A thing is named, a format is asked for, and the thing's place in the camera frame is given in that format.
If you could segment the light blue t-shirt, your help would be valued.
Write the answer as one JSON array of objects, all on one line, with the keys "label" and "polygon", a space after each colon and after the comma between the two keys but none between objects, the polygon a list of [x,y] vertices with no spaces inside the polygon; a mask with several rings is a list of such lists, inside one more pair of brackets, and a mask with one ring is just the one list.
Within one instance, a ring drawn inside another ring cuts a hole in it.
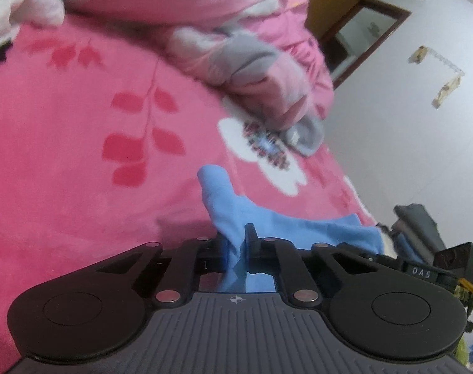
[{"label": "light blue t-shirt", "polygon": [[246,271],[245,226],[254,225],[259,237],[285,239],[297,249],[309,250],[318,242],[332,246],[347,243],[369,253],[384,253],[381,232],[363,226],[358,216],[328,220],[298,219],[255,205],[235,193],[227,171],[218,165],[205,165],[197,173],[203,204],[216,231],[229,242],[228,269],[220,280],[222,293],[273,292],[275,285],[267,274]]}]

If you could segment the stack of dark folded clothes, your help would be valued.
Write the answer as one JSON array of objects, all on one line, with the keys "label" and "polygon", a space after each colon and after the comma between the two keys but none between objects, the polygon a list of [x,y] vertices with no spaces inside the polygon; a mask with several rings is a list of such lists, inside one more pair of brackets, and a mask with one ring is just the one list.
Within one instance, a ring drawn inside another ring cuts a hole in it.
[{"label": "stack of dark folded clothes", "polygon": [[397,216],[393,225],[377,224],[388,243],[387,252],[432,265],[435,255],[446,245],[426,208],[422,204],[396,205],[393,212]]}]

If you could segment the pink floral fleece blanket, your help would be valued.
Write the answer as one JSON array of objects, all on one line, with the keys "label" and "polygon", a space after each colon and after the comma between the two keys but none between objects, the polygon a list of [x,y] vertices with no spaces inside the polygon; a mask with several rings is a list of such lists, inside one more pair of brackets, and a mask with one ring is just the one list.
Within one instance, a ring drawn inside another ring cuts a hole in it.
[{"label": "pink floral fleece blanket", "polygon": [[136,247],[210,236],[197,171],[302,219],[373,218],[323,147],[279,169],[249,117],[150,45],[97,21],[21,28],[0,63],[0,373],[18,358],[6,316],[24,290]]}]

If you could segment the pink grey white duvet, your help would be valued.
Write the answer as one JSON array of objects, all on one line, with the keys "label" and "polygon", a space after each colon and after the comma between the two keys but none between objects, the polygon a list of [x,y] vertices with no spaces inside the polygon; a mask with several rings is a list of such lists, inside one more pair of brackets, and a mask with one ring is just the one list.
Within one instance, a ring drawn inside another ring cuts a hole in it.
[{"label": "pink grey white duvet", "polygon": [[180,71],[222,89],[303,156],[323,143],[334,86],[308,0],[65,0],[148,29]]}]

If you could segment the wooden framed mirror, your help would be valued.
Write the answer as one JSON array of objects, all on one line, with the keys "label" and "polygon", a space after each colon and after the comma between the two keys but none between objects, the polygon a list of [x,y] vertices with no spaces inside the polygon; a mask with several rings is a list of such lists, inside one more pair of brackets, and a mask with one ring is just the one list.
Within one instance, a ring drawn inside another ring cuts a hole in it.
[{"label": "wooden framed mirror", "polygon": [[320,45],[337,88],[410,15],[379,0],[309,0],[306,28]]}]

